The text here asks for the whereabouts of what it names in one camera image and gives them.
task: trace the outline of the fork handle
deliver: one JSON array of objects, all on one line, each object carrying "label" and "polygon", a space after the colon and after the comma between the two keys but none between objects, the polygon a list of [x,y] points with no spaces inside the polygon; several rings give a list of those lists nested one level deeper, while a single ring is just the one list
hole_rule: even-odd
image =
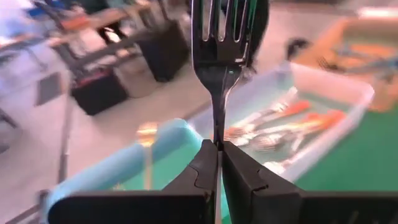
[{"label": "fork handle", "polygon": [[214,139],[213,143],[219,151],[224,149],[224,129],[225,129],[225,103],[226,95],[211,96],[213,105]]}]

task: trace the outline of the metal fork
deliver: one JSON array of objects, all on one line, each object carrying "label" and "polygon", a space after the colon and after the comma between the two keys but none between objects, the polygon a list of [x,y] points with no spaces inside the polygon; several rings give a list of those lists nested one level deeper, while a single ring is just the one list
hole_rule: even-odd
[{"label": "metal fork", "polygon": [[332,72],[345,72],[345,69],[343,67],[340,67],[335,63],[329,63],[324,57],[318,58],[317,62],[318,65],[325,70],[329,70]]},{"label": "metal fork", "polygon": [[208,36],[203,37],[203,0],[192,1],[192,61],[202,85],[210,92],[213,104],[214,144],[223,150],[225,105],[229,91],[244,67],[251,67],[268,23],[268,1],[245,0],[241,21],[235,1],[228,0],[224,37],[218,37],[220,2],[212,0]]}]

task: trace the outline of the green table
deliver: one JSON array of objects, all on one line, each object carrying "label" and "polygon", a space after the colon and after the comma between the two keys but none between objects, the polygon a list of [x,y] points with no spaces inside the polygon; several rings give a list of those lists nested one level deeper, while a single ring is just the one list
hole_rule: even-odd
[{"label": "green table", "polygon": [[[367,112],[358,126],[296,184],[305,190],[398,190],[398,107]],[[230,217],[223,223],[231,223]]]}]

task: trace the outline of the utensil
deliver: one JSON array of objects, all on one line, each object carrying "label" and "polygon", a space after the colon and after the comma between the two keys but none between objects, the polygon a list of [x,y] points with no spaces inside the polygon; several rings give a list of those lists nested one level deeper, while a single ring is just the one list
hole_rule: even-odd
[{"label": "utensil", "polygon": [[120,183],[117,183],[113,188],[113,190],[126,190],[124,186]]},{"label": "utensil", "polygon": [[332,72],[345,72],[346,69],[335,64],[335,63],[329,63],[324,57],[320,57],[317,59],[319,67],[321,67],[324,70],[332,71]]},{"label": "utensil", "polygon": [[192,2],[192,61],[202,85],[210,92],[213,104],[214,144],[223,150],[225,104],[228,93],[239,79],[243,67],[251,67],[262,35],[267,27],[268,2],[246,0],[241,21],[233,0],[228,0],[224,37],[218,37],[220,0],[213,0],[207,37],[203,36],[203,4]]},{"label": "utensil", "polygon": [[144,188],[146,190],[152,189],[152,145],[155,142],[157,132],[157,123],[144,123],[139,126],[137,131],[138,141],[145,149],[145,179]]},{"label": "utensil", "polygon": [[296,87],[290,88],[286,94],[278,98],[275,102],[271,103],[269,108],[267,108],[264,111],[258,111],[256,113],[253,113],[249,115],[247,118],[244,118],[241,121],[237,122],[233,126],[234,127],[245,126],[253,122],[254,120],[260,118],[261,116],[285,110],[297,98],[297,92],[298,90],[296,89]]},{"label": "utensil", "polygon": [[281,106],[283,107],[281,107],[280,110],[271,109],[269,111],[258,112],[259,117],[249,124],[246,124],[244,126],[240,125],[240,126],[230,127],[229,129],[226,130],[224,139],[230,140],[238,138],[244,134],[253,132],[260,125],[263,125],[267,122],[291,116],[293,114],[301,113],[309,109],[309,107],[311,107],[311,104],[308,101],[302,100],[292,105],[281,104]]},{"label": "utensil", "polygon": [[311,113],[301,122],[246,134],[233,143],[237,146],[248,146],[257,150],[275,150],[286,142],[292,142],[292,151],[295,152],[306,135],[325,130],[343,119],[344,116],[343,112],[337,110],[327,114]]}]

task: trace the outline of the white plastic bin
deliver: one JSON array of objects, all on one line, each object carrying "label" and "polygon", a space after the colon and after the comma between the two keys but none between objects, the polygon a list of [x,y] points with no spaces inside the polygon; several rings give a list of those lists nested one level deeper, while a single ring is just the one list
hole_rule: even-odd
[{"label": "white plastic bin", "polygon": [[[292,182],[358,126],[374,95],[373,88],[367,83],[323,70],[285,63],[271,72],[254,77],[249,83],[231,92],[226,109],[226,128],[253,112],[267,108],[293,86],[298,89],[299,98],[312,103],[313,111],[324,113],[337,109],[344,111],[346,117],[305,143],[293,157],[276,159],[277,151],[250,153],[244,150],[255,160]],[[210,138],[213,134],[211,108],[198,113],[188,123],[204,138]]]}]

